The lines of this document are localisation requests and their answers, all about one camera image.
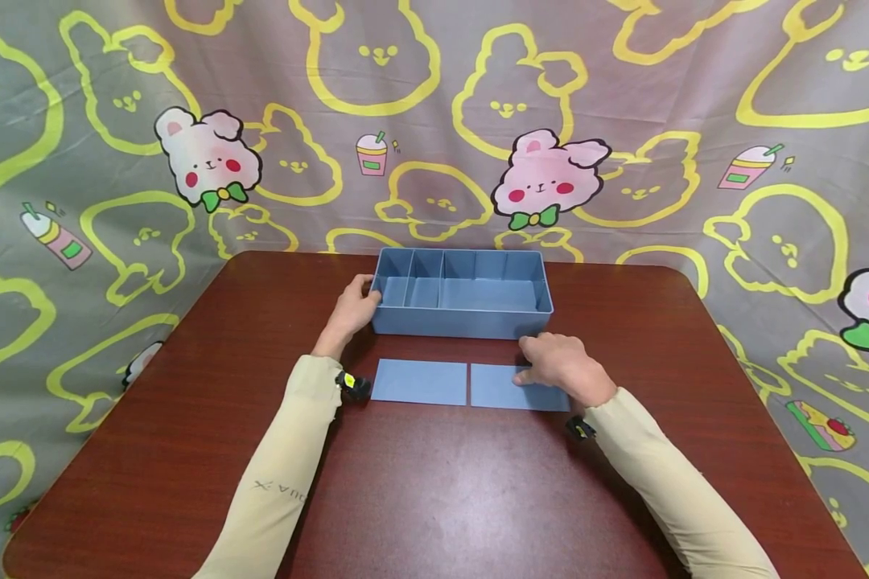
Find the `printed backdrop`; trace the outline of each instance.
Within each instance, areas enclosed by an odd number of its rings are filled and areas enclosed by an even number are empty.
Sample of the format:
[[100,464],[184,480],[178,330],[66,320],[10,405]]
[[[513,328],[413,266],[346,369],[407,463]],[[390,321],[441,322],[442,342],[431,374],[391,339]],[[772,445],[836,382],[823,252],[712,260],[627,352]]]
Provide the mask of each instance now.
[[681,270],[869,573],[869,0],[0,0],[0,579],[226,260],[386,245]]

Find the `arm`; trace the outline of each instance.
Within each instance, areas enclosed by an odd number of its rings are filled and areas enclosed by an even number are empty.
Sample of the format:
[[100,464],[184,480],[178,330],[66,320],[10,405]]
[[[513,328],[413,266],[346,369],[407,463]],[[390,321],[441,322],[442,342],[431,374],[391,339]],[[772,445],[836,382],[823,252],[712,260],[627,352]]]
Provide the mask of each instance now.
[[193,579],[276,575],[341,406],[338,358],[380,302],[379,292],[363,297],[363,285],[372,278],[359,275],[344,289],[312,354],[296,362],[280,409],[235,489],[219,539]]
[[560,386],[586,407],[586,422],[595,429],[600,449],[647,503],[692,577],[778,577],[737,514],[670,443],[647,409],[586,355],[579,338],[525,337],[521,349],[533,366],[515,383]]

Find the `beige sleeve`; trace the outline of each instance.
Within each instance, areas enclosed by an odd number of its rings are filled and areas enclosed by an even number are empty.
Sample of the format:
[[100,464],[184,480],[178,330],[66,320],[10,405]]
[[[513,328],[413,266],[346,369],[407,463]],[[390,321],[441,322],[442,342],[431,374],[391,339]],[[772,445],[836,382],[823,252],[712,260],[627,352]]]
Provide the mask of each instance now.
[[647,503],[692,577],[778,577],[737,514],[629,391],[618,388],[603,406],[586,409],[586,422],[609,462]]
[[272,579],[293,535],[341,406],[341,365],[303,355],[241,476],[215,546],[193,579]]

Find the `reddish-brown table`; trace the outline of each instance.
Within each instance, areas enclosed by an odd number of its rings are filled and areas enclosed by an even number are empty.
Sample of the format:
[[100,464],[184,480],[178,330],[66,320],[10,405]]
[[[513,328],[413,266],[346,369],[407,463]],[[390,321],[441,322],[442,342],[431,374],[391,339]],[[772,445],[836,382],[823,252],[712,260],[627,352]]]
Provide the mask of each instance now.
[[[336,295],[375,257],[230,261],[6,550],[14,579],[186,578]],[[548,330],[646,404],[782,577],[865,577],[689,282],[546,266]],[[515,342],[359,336],[344,363],[513,364]],[[640,498],[568,415],[371,401],[332,425],[278,577],[683,577]]]

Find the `left hand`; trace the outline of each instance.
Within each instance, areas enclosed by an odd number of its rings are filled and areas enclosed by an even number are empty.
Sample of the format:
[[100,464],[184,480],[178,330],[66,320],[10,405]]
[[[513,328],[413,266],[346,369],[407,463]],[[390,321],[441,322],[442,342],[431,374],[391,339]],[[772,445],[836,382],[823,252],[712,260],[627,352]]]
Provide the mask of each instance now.
[[332,316],[312,350],[312,355],[341,358],[341,352],[351,341],[351,337],[371,321],[373,312],[382,299],[382,294],[376,290],[365,297],[364,286],[371,281],[371,273],[357,274],[344,288],[344,292],[338,297],[335,311],[332,311]]

